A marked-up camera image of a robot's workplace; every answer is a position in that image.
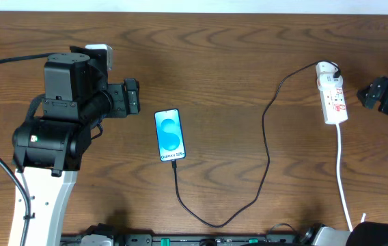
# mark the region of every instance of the white power strip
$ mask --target white power strip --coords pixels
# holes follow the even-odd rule
[[[339,124],[348,119],[346,101],[343,94],[343,78],[334,78],[338,69],[328,62],[320,62],[316,66],[317,87],[320,90],[324,122]]]

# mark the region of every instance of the blue phone screen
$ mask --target blue phone screen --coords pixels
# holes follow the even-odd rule
[[[161,161],[170,161],[185,157],[185,146],[180,125],[179,111],[170,109],[154,114],[158,134]]]

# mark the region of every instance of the wood grain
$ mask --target wood grain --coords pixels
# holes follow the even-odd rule
[[[179,108],[187,158],[178,162],[185,203],[222,223],[251,201],[266,164],[261,114],[278,82],[319,59],[343,71],[343,177],[352,223],[388,222],[388,117],[356,91],[388,75],[388,16],[0,12],[0,59],[107,43],[110,81],[135,77],[142,111],[104,120],[86,152],[64,232],[99,222],[155,233],[264,233],[279,222],[346,229],[336,179],[335,127],[322,119],[315,69],[286,82],[266,116],[271,168],[257,203],[223,229],[192,218],[158,159],[153,114]],[[44,91],[44,59],[0,65],[0,156],[30,100]],[[8,241],[14,187],[0,169],[0,245]]]

